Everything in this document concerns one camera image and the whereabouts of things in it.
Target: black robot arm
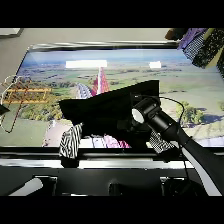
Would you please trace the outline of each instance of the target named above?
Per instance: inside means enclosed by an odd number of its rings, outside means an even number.
[[[224,195],[224,159],[190,138],[175,120],[162,111],[158,100],[143,99],[134,106],[132,115],[137,122],[147,123],[162,139],[181,145],[183,154],[198,172],[208,195]]]

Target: screen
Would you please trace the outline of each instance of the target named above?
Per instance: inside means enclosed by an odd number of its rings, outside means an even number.
[[[29,76],[37,86],[39,83],[52,88],[52,93],[47,104],[23,105],[12,133],[0,129],[1,146],[58,147],[63,132],[72,126],[63,118],[58,100],[86,99],[148,80],[160,81],[160,96],[184,104],[186,113],[182,126],[189,136],[206,147],[224,146],[224,83],[221,75],[216,67],[201,69],[193,66],[182,51],[30,52],[17,76]],[[162,109],[177,120],[180,107],[169,100],[161,99],[161,102]],[[12,123],[15,111],[12,107],[5,125]],[[85,140],[80,147],[92,143]]]

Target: yellow fabric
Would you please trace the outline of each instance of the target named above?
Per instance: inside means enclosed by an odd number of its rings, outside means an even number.
[[[220,56],[221,56],[221,54],[222,54],[223,48],[224,48],[224,47],[222,47],[222,48],[218,51],[218,53],[216,54],[216,56],[209,62],[208,65],[206,65],[205,68],[210,68],[210,67],[212,67],[212,66],[216,66],[216,64],[217,64],[217,62],[219,61],[219,58],[220,58]]]
[[[206,40],[208,37],[209,37],[209,35],[213,32],[213,30],[214,30],[215,28],[209,28],[208,30],[207,30],[207,32],[204,34],[204,36],[203,36],[203,38],[204,38],[204,40]]]

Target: white circular joint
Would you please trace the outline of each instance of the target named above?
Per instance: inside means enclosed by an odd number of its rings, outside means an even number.
[[[137,122],[144,123],[144,117],[137,109],[132,109],[132,116]]]

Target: table surface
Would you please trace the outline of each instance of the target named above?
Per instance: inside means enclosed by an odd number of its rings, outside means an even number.
[[[68,67],[73,61],[73,68]],[[71,123],[62,119],[61,99],[85,99],[148,80],[160,81],[160,96],[187,101],[204,113],[204,124],[186,128],[201,145],[224,146],[224,83],[216,67],[193,66],[176,49],[118,49],[28,52],[17,75],[53,88],[48,104],[28,105],[20,111],[12,133],[0,129],[1,146],[59,146]],[[176,103],[161,100],[163,110],[174,119]],[[16,106],[7,114],[10,126]]]

